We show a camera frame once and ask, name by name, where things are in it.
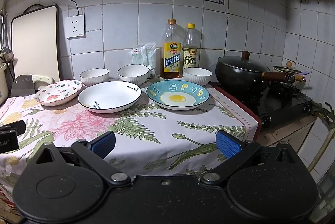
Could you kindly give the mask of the white black-rimmed plate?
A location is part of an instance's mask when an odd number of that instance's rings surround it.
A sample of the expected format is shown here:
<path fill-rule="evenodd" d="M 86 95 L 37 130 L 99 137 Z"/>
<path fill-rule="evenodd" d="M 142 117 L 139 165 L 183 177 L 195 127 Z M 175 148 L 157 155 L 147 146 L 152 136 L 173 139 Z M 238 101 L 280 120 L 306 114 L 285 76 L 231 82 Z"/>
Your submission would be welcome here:
<path fill-rule="evenodd" d="M 83 90 L 78 96 L 78 102 L 90 112 L 116 113 L 133 106 L 141 93 L 141 88 L 130 82 L 104 82 Z"/>

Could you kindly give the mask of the pink rabbit carrot plate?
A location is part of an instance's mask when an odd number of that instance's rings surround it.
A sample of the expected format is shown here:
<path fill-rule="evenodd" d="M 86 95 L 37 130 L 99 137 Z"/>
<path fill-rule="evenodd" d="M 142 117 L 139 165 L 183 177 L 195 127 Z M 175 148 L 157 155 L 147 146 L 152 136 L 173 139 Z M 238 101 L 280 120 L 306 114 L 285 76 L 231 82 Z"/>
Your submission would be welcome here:
<path fill-rule="evenodd" d="M 82 87 L 81 81 L 73 79 L 55 82 L 37 92 L 35 100 L 42 106 L 59 106 L 78 96 Z"/>

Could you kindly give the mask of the blue fried egg plate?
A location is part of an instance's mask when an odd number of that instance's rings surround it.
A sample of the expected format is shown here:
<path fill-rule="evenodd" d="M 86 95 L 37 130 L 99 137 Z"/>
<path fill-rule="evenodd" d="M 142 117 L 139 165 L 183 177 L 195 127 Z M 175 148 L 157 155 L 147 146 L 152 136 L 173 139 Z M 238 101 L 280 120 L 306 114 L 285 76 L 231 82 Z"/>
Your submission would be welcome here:
<path fill-rule="evenodd" d="M 146 93 L 156 105 L 173 111 L 198 108 L 210 98 L 210 93 L 203 86 L 178 79 L 152 83 Z"/>

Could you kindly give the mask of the beige plastic container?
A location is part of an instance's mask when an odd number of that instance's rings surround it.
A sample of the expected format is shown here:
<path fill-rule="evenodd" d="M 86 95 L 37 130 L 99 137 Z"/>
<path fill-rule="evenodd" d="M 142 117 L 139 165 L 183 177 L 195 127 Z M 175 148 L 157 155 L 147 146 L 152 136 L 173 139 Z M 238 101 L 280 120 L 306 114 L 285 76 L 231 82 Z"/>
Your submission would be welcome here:
<path fill-rule="evenodd" d="M 5 63 L 1 63 L 1 66 L 0 66 L 0 104 L 5 102 L 9 94 L 9 90 L 7 87 L 7 81 L 5 77 L 6 68 L 7 68 L 7 65 Z"/>

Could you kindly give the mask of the floral table cloth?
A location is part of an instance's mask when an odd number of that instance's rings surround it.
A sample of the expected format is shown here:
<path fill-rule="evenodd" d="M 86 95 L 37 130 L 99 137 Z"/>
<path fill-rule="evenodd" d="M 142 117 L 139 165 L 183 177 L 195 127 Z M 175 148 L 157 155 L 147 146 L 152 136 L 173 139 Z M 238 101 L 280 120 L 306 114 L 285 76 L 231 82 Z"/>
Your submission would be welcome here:
<path fill-rule="evenodd" d="M 68 147 L 109 130 L 116 145 L 105 160 L 130 176 L 205 174 L 225 161 L 215 145 L 218 131 L 240 140 L 259 131 L 258 120 L 235 99 L 213 87 L 208 92 L 208 101 L 190 111 L 163 109 L 142 94 L 131 108 L 110 114 L 90 112 L 77 100 L 44 107 L 33 96 L 9 98 L 1 107 L 1 124 L 22 120 L 27 129 L 19 148 L 1 155 L 1 186 L 12 190 L 42 144 Z"/>

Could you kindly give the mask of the black gas stove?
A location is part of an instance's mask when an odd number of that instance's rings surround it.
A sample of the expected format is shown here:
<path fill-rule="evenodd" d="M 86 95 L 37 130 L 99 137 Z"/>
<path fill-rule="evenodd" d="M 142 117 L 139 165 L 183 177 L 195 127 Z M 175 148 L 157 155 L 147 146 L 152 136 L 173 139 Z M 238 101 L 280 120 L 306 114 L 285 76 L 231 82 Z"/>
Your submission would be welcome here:
<path fill-rule="evenodd" d="M 263 92 L 250 95 L 230 91 L 221 84 L 218 87 L 253 112 L 261 120 L 262 131 L 311 114 L 312 99 L 283 83 L 272 83 Z"/>

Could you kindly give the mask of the left white ribbed bowl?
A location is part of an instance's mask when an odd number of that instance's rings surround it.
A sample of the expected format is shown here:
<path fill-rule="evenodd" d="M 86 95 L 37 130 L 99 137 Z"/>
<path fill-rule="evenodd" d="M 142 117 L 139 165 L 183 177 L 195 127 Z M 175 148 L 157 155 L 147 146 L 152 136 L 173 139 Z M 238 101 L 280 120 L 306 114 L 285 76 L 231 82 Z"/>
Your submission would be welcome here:
<path fill-rule="evenodd" d="M 110 71 L 105 68 L 90 69 L 82 72 L 80 79 L 86 87 L 90 87 L 107 81 L 109 79 L 109 72 Z"/>

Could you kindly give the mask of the white ribbed bowl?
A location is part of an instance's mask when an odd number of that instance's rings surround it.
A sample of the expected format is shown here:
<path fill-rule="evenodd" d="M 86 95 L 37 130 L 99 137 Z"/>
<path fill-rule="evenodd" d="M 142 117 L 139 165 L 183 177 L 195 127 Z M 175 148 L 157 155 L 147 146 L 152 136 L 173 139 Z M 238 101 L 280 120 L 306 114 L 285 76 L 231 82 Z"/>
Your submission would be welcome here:
<path fill-rule="evenodd" d="M 148 78 L 149 68 L 145 65 L 130 64 L 121 67 L 117 74 L 121 81 L 142 85 Z"/>
<path fill-rule="evenodd" d="M 86 87 L 90 87 L 107 81 L 109 79 L 109 72 L 110 71 L 105 68 L 90 69 L 82 72 L 80 79 Z"/>
<path fill-rule="evenodd" d="M 204 86 L 211 80 L 212 72 L 200 67 L 187 67 L 183 69 L 183 77 L 186 81 Z"/>

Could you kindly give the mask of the black wok with lid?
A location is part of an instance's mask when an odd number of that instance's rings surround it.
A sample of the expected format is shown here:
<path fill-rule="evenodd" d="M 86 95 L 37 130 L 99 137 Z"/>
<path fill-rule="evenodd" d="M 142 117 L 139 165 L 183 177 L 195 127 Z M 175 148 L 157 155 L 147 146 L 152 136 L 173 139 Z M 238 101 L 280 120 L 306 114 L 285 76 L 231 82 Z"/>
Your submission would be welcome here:
<path fill-rule="evenodd" d="M 259 94 L 267 88 L 270 82 L 292 84 L 296 81 L 306 81 L 302 75 L 270 71 L 267 66 L 252 60 L 248 51 L 243 51 L 240 56 L 219 57 L 215 75 L 222 89 L 230 94 Z"/>

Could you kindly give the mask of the hanging metal ladle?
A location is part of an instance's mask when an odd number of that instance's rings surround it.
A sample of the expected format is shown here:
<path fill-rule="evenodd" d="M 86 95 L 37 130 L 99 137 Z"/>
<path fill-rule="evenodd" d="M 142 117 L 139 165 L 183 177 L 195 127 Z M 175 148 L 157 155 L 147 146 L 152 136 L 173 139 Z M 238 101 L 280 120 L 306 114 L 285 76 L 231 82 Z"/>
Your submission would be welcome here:
<path fill-rule="evenodd" d="M 14 60 L 13 51 L 10 49 L 9 46 L 9 36 L 7 34 L 7 27 L 6 27 L 6 17 L 7 17 L 7 9 L 6 9 L 7 2 L 4 1 L 1 8 L 1 57 L 6 62 L 12 62 Z"/>

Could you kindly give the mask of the right white ribbed bowl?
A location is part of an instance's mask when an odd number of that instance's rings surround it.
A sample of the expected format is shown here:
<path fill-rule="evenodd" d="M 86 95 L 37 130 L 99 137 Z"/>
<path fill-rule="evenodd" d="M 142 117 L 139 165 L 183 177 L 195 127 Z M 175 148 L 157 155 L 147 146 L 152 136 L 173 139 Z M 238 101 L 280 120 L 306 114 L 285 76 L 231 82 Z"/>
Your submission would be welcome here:
<path fill-rule="evenodd" d="M 183 77 L 186 81 L 204 86 L 211 80 L 212 72 L 200 67 L 187 67 L 183 69 Z"/>

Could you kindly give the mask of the middle white ribbed bowl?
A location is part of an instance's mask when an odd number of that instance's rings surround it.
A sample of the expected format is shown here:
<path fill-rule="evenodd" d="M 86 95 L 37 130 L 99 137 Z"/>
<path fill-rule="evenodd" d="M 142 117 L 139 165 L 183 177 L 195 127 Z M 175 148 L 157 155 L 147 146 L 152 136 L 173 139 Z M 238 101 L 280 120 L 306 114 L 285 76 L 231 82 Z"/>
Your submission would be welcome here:
<path fill-rule="evenodd" d="M 117 74 L 121 81 L 142 85 L 148 78 L 149 68 L 145 65 L 130 64 L 121 67 Z"/>

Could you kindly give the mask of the small pot with lid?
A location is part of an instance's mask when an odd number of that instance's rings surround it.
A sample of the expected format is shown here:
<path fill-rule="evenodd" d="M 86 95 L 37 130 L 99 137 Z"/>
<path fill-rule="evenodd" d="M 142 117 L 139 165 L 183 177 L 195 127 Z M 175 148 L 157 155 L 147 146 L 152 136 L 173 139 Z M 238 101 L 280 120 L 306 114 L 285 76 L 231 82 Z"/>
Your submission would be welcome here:
<path fill-rule="evenodd" d="M 291 73 L 295 76 L 294 88 L 302 90 L 306 87 L 306 77 L 310 75 L 309 71 L 300 71 L 292 67 L 292 62 L 287 61 L 285 65 L 273 65 L 272 71 L 276 73 Z"/>

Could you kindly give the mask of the beige cutting board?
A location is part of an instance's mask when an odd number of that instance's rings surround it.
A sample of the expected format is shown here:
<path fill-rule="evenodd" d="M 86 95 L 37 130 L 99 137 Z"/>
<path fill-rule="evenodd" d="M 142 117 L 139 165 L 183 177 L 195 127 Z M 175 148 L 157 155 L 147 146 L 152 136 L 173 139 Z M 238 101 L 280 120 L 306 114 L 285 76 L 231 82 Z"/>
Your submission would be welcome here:
<path fill-rule="evenodd" d="M 59 8 L 51 5 L 21 14 L 11 21 L 14 74 L 60 80 L 58 61 Z"/>

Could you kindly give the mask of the white seasoning bag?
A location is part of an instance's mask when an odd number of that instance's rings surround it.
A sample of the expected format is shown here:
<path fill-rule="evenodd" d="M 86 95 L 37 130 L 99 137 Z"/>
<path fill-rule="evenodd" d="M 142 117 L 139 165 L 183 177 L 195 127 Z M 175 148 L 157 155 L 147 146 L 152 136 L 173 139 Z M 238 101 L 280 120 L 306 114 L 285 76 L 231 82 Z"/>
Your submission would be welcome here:
<path fill-rule="evenodd" d="M 149 78 L 154 78 L 156 76 L 156 44 L 150 42 L 146 44 L 147 49 L 147 59 L 149 68 Z"/>
<path fill-rule="evenodd" d="M 138 45 L 129 51 L 129 58 L 131 64 L 145 65 L 148 66 L 148 55 L 146 45 Z"/>

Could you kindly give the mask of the clear vinegar bottle yellow cap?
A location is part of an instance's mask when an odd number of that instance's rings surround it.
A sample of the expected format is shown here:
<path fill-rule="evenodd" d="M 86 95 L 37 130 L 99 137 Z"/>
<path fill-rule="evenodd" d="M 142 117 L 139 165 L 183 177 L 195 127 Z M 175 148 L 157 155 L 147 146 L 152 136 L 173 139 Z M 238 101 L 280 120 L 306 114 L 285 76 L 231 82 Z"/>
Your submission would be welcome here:
<path fill-rule="evenodd" d="M 199 64 L 199 46 L 194 23 L 187 24 L 187 33 L 182 44 L 183 68 L 197 67 Z"/>

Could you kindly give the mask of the amber cooking wine bottle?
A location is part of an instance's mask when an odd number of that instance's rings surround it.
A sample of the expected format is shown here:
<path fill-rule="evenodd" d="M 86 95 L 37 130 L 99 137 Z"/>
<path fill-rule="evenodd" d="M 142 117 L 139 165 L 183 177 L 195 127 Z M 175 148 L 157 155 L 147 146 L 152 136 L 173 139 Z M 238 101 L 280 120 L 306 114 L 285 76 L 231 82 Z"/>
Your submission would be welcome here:
<path fill-rule="evenodd" d="M 164 79 L 179 78 L 183 33 L 177 21 L 169 19 L 161 40 L 161 76 Z"/>

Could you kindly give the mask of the white wall power socket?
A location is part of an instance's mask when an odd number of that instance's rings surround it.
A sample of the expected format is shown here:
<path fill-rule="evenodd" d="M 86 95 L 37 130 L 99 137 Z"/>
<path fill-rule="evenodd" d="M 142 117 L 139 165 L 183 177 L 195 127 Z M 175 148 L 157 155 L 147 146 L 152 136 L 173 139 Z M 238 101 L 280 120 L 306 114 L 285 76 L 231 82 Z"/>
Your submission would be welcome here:
<path fill-rule="evenodd" d="M 68 39 L 85 35 L 85 16 L 83 14 L 65 18 L 65 36 Z"/>

